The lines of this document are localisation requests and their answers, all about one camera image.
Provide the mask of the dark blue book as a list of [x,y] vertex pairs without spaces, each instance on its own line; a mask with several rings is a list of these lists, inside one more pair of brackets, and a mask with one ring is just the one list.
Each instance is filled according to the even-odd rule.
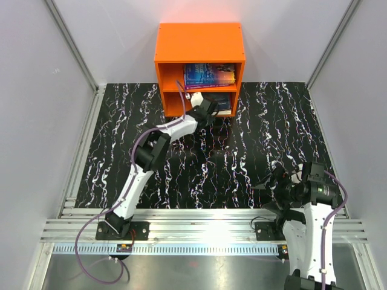
[[229,92],[204,92],[203,98],[216,102],[213,115],[230,115],[232,113],[231,99]]

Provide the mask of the purple paperback book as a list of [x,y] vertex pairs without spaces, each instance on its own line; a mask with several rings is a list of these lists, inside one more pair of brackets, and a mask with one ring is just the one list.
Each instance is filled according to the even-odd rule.
[[236,89],[235,84],[214,84],[214,85],[185,85],[186,90],[194,90],[194,89],[226,89],[233,90]]

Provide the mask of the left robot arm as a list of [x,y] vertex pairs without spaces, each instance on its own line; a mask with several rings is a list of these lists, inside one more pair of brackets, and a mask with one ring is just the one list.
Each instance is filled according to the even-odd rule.
[[106,212],[97,232],[117,240],[127,238],[140,195],[149,178],[164,165],[171,142],[209,126],[217,113],[217,102],[202,98],[181,117],[143,132],[132,148],[131,168],[121,194]]

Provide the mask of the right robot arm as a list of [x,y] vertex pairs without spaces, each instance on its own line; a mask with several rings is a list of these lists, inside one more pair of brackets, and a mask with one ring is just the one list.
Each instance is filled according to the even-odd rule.
[[348,194],[325,166],[305,162],[289,172],[277,166],[253,187],[269,190],[273,200],[262,207],[274,220],[257,216],[250,227],[257,240],[285,240],[280,259],[290,263],[284,289],[338,289],[333,266],[333,223]]

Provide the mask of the Jane Eyre book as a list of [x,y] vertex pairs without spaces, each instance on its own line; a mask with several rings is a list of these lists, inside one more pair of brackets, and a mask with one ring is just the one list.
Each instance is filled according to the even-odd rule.
[[233,63],[187,63],[183,68],[186,85],[225,85],[235,82]]

